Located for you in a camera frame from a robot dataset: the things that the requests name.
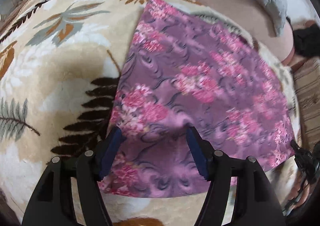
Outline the purple floral cloth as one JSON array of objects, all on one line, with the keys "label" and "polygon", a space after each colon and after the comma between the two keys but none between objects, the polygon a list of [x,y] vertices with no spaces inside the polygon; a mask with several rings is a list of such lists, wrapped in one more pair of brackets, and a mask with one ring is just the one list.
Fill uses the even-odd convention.
[{"label": "purple floral cloth", "polygon": [[99,188],[167,198],[203,193],[186,140],[202,139],[233,158],[254,156],[268,171],[293,155],[294,133],[274,70],[238,34],[163,0],[139,20],[119,80],[110,124],[125,141]]}]

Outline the striped beige pillow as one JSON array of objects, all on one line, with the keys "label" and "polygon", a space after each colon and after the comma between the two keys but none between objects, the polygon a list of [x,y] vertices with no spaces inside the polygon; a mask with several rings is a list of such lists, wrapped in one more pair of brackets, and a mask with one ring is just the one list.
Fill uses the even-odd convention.
[{"label": "striped beige pillow", "polygon": [[312,151],[319,142],[319,57],[295,56],[291,68],[298,98],[302,144]]}]

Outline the black garment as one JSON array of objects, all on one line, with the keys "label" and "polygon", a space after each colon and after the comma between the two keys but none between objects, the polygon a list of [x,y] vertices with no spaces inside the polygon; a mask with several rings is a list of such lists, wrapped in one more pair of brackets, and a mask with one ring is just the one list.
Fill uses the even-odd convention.
[{"label": "black garment", "polygon": [[319,26],[314,20],[305,21],[301,28],[294,29],[291,19],[286,18],[293,31],[293,47],[295,53],[310,59],[319,57]]}]

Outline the cream leaf-pattern blanket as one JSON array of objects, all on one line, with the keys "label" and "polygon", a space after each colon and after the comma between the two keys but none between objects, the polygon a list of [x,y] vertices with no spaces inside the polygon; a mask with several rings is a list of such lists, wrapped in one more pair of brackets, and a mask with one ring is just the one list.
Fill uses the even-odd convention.
[{"label": "cream leaf-pattern blanket", "polygon": [[[94,98],[90,89],[116,78],[148,0],[25,0],[1,31],[1,210],[21,219],[52,148]],[[224,20],[282,77],[297,103],[284,64],[239,24],[196,0],[165,0],[206,21]]]}]

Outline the pink bolster pillow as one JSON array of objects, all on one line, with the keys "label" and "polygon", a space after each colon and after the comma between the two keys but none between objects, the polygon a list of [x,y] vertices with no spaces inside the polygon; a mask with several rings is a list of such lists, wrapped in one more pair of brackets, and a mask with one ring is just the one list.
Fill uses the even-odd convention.
[{"label": "pink bolster pillow", "polygon": [[285,21],[283,35],[277,37],[273,23],[266,11],[256,0],[196,0],[227,16],[247,30],[281,61],[288,65],[294,55],[293,34]]}]

